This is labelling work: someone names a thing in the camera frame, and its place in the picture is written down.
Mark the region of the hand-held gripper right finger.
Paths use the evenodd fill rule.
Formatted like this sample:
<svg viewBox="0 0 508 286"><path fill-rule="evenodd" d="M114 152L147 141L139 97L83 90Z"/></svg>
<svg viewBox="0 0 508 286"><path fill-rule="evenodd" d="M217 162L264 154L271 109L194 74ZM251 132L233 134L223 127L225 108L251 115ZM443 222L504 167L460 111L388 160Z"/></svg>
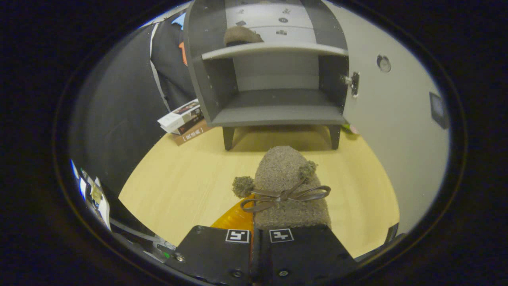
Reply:
<svg viewBox="0 0 508 286"><path fill-rule="evenodd" d="M325 224L263 230L260 243L262 286L323 285L358 266Z"/></svg>

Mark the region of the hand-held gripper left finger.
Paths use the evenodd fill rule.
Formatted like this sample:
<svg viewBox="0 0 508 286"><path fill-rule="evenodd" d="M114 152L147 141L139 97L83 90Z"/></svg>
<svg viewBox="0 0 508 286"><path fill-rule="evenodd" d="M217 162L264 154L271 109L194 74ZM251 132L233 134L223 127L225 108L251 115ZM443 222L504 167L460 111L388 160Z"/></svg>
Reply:
<svg viewBox="0 0 508 286"><path fill-rule="evenodd" d="M212 226L194 226L165 266L214 286L250 286L253 215L239 201Z"/></svg>

